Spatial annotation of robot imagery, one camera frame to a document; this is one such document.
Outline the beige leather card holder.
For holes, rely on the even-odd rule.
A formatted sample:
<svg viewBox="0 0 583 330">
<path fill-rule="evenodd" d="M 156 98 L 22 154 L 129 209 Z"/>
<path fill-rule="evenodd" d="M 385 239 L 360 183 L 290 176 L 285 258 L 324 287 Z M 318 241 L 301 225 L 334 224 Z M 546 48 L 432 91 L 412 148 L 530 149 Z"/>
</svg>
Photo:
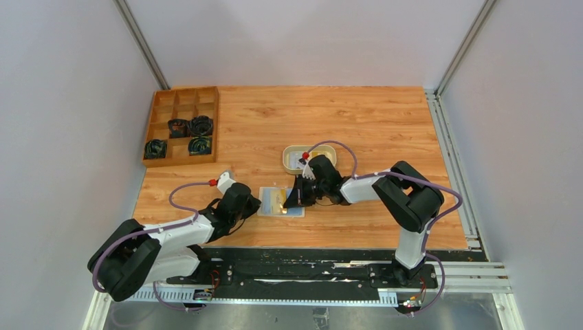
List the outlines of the beige leather card holder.
<svg viewBox="0 0 583 330">
<path fill-rule="evenodd" d="M 291 191 L 291 188 L 260 187 L 259 199 L 261 205 L 257 215 L 262 217 L 304 217 L 304 208 L 287 209 L 283 207 Z"/>
</svg>

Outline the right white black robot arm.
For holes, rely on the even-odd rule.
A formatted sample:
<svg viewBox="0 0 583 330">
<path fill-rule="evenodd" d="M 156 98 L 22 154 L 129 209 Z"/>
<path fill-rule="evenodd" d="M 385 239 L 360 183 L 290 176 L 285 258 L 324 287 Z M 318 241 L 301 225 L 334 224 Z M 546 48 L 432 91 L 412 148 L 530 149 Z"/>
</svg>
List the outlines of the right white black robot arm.
<svg viewBox="0 0 583 330">
<path fill-rule="evenodd" d="M 284 209 L 314 205 L 326 197 L 333 205 L 349 206 L 380 201 L 401 227 L 392 263 L 396 275 L 412 278 L 426 261 L 423 242 L 428 224 L 444 203 L 438 188 L 429 186 L 409 163 L 399 161 L 386 174 L 373 173 L 361 179 L 341 176 L 324 155 L 305 162 L 308 175 L 297 175 Z"/>
</svg>

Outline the beige oval plastic tray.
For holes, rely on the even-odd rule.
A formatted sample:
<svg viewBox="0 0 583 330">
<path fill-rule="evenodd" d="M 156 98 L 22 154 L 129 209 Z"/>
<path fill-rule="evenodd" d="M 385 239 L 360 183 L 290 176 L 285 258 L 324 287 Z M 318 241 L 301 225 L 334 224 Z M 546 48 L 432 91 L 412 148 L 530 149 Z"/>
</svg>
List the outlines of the beige oval plastic tray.
<svg viewBox="0 0 583 330">
<path fill-rule="evenodd" d="M 304 164 L 301 162 L 301 159 L 304 158 L 304 153 L 310 148 L 309 145 L 290 145 L 283 150 L 282 164 L 288 174 L 299 175 L 303 172 Z M 328 144 L 323 144 L 312 149 L 305 162 L 307 163 L 318 155 L 325 155 L 333 165 L 337 163 L 336 150 Z"/>
</svg>

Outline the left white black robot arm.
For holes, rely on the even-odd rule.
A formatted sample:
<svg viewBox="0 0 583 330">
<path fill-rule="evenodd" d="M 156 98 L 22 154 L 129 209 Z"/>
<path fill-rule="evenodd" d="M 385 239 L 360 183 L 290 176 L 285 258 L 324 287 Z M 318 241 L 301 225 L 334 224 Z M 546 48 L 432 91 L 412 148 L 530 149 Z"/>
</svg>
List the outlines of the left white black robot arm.
<svg viewBox="0 0 583 330">
<path fill-rule="evenodd" d="M 232 183 L 203 210 L 158 225 L 123 221 L 89 259 L 93 288 L 121 302 L 143 285 L 192 276 L 204 263 L 202 245 L 228 236 L 261 207 L 251 189 Z"/>
</svg>

